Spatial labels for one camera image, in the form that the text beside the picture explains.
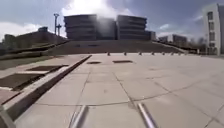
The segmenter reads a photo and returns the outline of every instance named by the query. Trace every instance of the paved ground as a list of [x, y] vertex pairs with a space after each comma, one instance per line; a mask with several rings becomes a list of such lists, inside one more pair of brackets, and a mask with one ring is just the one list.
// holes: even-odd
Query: paved ground
[[16, 67], [19, 65], [34, 63], [38, 61], [44, 61], [52, 59], [51, 56], [34, 57], [34, 58], [22, 58], [22, 59], [10, 59], [10, 60], [0, 60], [0, 70], [5, 70], [8, 68]]
[[36, 63], [20, 65], [20, 66], [8, 68], [5, 70], [0, 70], [0, 79], [3, 79], [5, 77], [10, 76], [15, 73], [20, 74], [19, 75], [20, 77], [17, 77], [17, 80], [15, 80], [15, 77], [7, 77], [8, 78], [7, 80], [4, 79], [4, 80], [0, 81], [0, 84], [1, 84], [0, 85], [0, 104], [5, 103], [6, 101], [10, 100], [18, 93], [24, 92], [23, 90], [18, 91], [18, 92], [17, 91], [16, 92], [9, 91], [10, 87], [11, 88], [17, 87], [18, 85], [20, 85], [20, 83], [22, 84], [24, 82], [27, 82], [28, 77], [30, 78], [31, 76], [37, 76], [37, 75], [41, 75], [44, 73], [43, 71], [42, 72], [34, 72], [34, 71], [32, 72], [32, 71], [25, 71], [25, 70], [31, 69], [34, 67], [38, 67], [38, 66], [70, 65], [70, 64], [74, 64], [74, 63], [80, 61], [80, 59], [82, 59], [83, 57], [85, 57], [85, 55], [70, 55], [70, 56], [64, 56], [64, 57], [60, 57], [60, 58], [45, 60], [45, 61], [39, 61]]
[[99, 54], [87, 62], [21, 115], [17, 127], [68, 128], [80, 105], [90, 105], [83, 128], [144, 128], [135, 107], [142, 102], [160, 128], [224, 128], [224, 60]]

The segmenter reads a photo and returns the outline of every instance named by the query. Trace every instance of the curb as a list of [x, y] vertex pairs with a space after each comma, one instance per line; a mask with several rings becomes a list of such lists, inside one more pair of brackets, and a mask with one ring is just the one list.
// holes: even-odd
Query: curb
[[82, 60], [73, 64], [72, 66], [69, 66], [68, 69], [54, 76], [53, 78], [43, 83], [38, 88], [33, 89], [31, 92], [29, 92], [27, 95], [23, 96], [16, 102], [8, 105], [5, 108], [8, 115], [12, 118], [12, 120], [16, 120], [24, 111], [26, 111], [34, 102], [36, 102], [46, 91], [52, 88], [58, 81], [63, 79], [68, 73], [73, 71], [76, 67], [84, 63], [90, 57], [91, 55], [84, 57]]

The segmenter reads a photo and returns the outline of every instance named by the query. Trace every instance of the building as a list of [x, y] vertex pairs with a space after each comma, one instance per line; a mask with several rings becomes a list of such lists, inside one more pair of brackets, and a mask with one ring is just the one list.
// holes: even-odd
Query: building
[[203, 9], [207, 46], [217, 55], [224, 54], [224, 5], [212, 4]]
[[116, 21], [110, 18], [97, 18], [96, 32], [97, 40], [115, 40], [117, 39]]
[[176, 34], [159, 37], [159, 41], [164, 43], [169, 42], [178, 47], [185, 47], [187, 45], [187, 37]]
[[146, 31], [149, 34], [149, 39], [152, 41], [156, 41], [157, 37], [156, 37], [156, 32], [154, 31]]
[[64, 17], [66, 33], [71, 40], [149, 40], [151, 32], [145, 31], [147, 19], [118, 15], [116, 21], [97, 15]]
[[[63, 42], [66, 38], [56, 36], [58, 42]], [[55, 43], [55, 34], [48, 31], [47, 27], [41, 27], [36, 32], [23, 35], [5, 34], [3, 44], [8, 51], [35, 48]]]
[[72, 40], [96, 40], [96, 15], [65, 16], [67, 38]]
[[118, 39], [149, 39], [149, 33], [145, 31], [146, 23], [146, 18], [118, 15]]

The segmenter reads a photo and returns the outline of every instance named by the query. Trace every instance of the modern building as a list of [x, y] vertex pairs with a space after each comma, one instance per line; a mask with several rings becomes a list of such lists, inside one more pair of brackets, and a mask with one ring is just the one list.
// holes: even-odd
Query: modern building
[[118, 39], [149, 39], [149, 33], [145, 31], [146, 23], [146, 18], [118, 15]]
[[115, 40], [117, 39], [116, 21], [110, 18], [97, 18], [96, 32], [97, 40]]
[[68, 39], [96, 40], [96, 15], [74, 15], [64, 17]]
[[149, 34], [149, 39], [152, 41], [156, 41], [157, 37], [156, 37], [156, 32], [154, 31], [146, 31]]
[[147, 19], [118, 15], [116, 21], [97, 15], [74, 15], [64, 18], [66, 33], [71, 40], [149, 40], [145, 31]]
[[207, 46], [224, 54], [224, 5], [212, 4], [203, 9]]
[[185, 47], [187, 45], [187, 37], [176, 34], [159, 37], [159, 41], [164, 43], [169, 42], [178, 47]]

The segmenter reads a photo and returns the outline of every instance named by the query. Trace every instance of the lamp post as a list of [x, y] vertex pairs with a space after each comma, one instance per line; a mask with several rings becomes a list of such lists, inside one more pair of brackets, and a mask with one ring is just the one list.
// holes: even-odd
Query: lamp post
[[55, 13], [54, 14], [54, 40], [55, 40], [55, 45], [57, 44], [57, 20], [58, 20], [59, 14]]
[[57, 20], [58, 20], [58, 17], [59, 17], [59, 14], [55, 13], [54, 14], [54, 18], [55, 18], [55, 21], [54, 21], [54, 34], [56, 35], [56, 32], [57, 32]]

